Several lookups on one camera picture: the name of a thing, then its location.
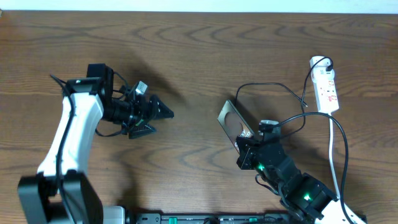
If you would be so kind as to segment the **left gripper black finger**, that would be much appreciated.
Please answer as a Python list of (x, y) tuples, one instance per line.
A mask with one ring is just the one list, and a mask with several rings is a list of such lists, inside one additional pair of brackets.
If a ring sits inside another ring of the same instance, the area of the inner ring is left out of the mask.
[(151, 119), (167, 119), (173, 118), (174, 112), (169, 109), (157, 95), (150, 97), (150, 118)]
[(144, 124), (142, 126), (135, 126), (133, 127), (129, 132), (128, 132), (128, 137), (129, 139), (137, 139), (149, 134), (154, 134), (156, 133), (155, 127), (149, 125), (149, 124)]

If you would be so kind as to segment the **Samsung Galaxy smartphone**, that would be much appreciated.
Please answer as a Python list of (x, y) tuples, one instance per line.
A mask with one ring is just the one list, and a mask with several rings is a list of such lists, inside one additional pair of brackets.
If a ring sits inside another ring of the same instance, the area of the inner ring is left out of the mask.
[(240, 151), (236, 142), (237, 137), (254, 137), (254, 131), (249, 127), (231, 100), (225, 101), (217, 120), (233, 144), (234, 148), (237, 150), (238, 154)]

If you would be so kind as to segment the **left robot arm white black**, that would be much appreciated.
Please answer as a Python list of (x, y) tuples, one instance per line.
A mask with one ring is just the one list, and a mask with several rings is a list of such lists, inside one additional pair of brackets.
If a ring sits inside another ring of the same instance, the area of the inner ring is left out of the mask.
[(54, 78), (63, 95), (57, 132), (37, 173), (21, 177), (17, 186), (28, 223), (135, 223), (126, 208), (104, 206), (87, 178), (93, 137), (104, 120), (121, 127), (115, 136), (140, 138), (156, 132), (150, 121), (174, 112), (156, 95), (147, 99), (143, 82), (125, 83), (115, 97), (115, 75), (106, 64), (92, 63), (86, 78)]

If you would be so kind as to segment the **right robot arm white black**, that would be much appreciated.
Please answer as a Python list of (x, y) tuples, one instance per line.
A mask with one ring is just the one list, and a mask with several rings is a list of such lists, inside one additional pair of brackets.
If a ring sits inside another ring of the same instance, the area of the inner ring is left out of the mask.
[(239, 168), (255, 170), (294, 219), (302, 223), (366, 223), (350, 208), (343, 210), (340, 199), (325, 184), (301, 173), (278, 140), (238, 137), (236, 145)]

